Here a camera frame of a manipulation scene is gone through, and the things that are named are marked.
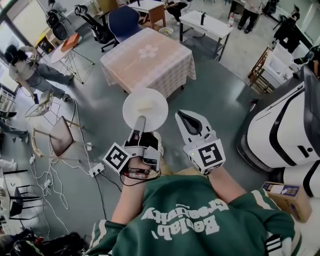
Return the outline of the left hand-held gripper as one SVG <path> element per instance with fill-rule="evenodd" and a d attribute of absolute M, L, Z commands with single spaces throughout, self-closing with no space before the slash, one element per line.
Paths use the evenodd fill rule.
<path fill-rule="evenodd" d="M 154 170 L 155 172 L 160 171 L 160 151 L 151 145 L 144 146 L 141 144 L 141 139 L 145 134 L 145 125 L 146 117 L 140 115 L 128 140 L 123 145 L 119 145 L 116 142 L 113 143 L 107 151 L 103 162 L 116 173 L 149 173 L 150 170 Z M 129 161 L 136 158 L 141 160 L 148 168 L 130 167 Z"/>

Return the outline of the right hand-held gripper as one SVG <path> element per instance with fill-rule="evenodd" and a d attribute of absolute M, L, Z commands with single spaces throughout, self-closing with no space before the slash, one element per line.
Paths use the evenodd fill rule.
<path fill-rule="evenodd" d="M 208 175 L 212 170 L 221 167 L 226 161 L 222 142 L 216 137 L 209 121 L 202 115 L 190 110 L 178 110 L 176 122 L 185 146 L 184 153 L 202 174 Z"/>

